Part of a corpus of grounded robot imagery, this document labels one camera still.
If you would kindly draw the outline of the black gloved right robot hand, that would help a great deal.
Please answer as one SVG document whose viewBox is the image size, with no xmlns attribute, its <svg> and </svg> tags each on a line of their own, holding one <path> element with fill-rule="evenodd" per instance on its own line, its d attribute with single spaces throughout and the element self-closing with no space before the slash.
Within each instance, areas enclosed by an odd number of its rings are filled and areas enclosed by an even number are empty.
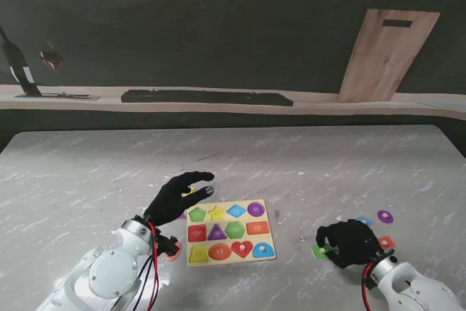
<svg viewBox="0 0 466 311">
<path fill-rule="evenodd" d="M 323 248 L 326 243 L 331 246 L 326 256 L 341 269 L 352 265 L 368 264 L 383 253 L 371 228 L 355 219 L 319 227 L 316 243 L 320 248 Z"/>
</svg>

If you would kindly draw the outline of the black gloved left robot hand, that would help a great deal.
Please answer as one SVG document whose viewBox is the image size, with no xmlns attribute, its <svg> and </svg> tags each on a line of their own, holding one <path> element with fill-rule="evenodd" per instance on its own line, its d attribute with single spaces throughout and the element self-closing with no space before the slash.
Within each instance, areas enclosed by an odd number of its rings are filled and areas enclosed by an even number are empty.
<svg viewBox="0 0 466 311">
<path fill-rule="evenodd" d="M 155 227 L 176 220 L 185 210 L 206 200 L 214 193 L 213 187 L 205 186 L 184 197 L 184 194 L 191 191 L 190 186 L 200 181 L 212 181 L 214 177 L 212 173 L 199 171 L 173 177 L 161 187 L 145 210 L 143 220 L 151 222 Z"/>
</svg>

